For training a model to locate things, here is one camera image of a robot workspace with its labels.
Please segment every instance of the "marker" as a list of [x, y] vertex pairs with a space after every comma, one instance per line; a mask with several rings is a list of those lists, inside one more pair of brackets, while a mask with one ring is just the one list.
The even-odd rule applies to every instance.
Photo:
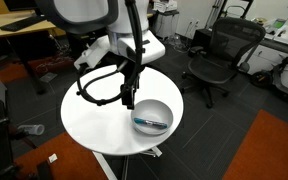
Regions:
[[159, 122], [144, 120], [144, 119], [140, 119], [140, 118], [134, 118], [134, 122], [136, 124], [144, 124], [144, 125], [156, 127], [158, 129], [166, 129], [167, 128], [167, 124], [165, 124], [165, 123], [159, 123]]

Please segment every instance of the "office chair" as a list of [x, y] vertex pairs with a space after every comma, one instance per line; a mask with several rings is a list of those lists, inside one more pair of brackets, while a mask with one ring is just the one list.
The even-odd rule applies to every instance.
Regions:
[[[219, 85], [227, 83], [237, 75], [237, 64], [252, 47], [259, 44], [265, 36], [263, 27], [244, 19], [221, 18], [214, 23], [210, 44], [198, 48], [198, 55], [189, 62], [191, 73], [183, 72], [182, 78], [191, 77], [200, 82], [208, 95], [207, 107], [214, 105], [210, 87], [229, 91]], [[193, 86], [181, 88], [184, 93]]]

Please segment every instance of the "white bowl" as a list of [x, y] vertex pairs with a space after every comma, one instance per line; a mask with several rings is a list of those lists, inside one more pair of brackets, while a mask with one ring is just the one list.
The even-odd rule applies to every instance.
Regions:
[[[167, 124], [167, 128], [158, 128], [152, 125], [135, 123], [134, 118]], [[149, 135], [160, 135], [165, 133], [173, 123], [171, 109], [161, 101], [148, 99], [138, 102], [131, 112], [131, 120], [134, 128]]]

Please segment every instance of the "white round table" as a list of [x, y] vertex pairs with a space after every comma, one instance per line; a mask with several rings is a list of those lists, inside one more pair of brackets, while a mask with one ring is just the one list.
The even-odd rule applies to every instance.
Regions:
[[[81, 78], [82, 86], [91, 79], [113, 72], [116, 66], [94, 70]], [[120, 92], [121, 73], [90, 85], [88, 93], [95, 99], [108, 99]], [[177, 128], [183, 115], [183, 99], [176, 85], [164, 74], [145, 68], [140, 75], [135, 101], [155, 99], [164, 102], [173, 113], [173, 124], [162, 135], [149, 136], [134, 129], [131, 110], [121, 100], [97, 106], [77, 96], [76, 82], [62, 101], [61, 117], [68, 134], [82, 146], [102, 154], [124, 156], [149, 150], [165, 141]]]

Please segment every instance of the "monitor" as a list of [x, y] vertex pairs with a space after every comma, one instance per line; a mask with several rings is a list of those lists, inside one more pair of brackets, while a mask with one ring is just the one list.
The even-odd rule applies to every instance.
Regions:
[[35, 10], [36, 15], [41, 15], [35, 0], [4, 0], [4, 2], [9, 11]]

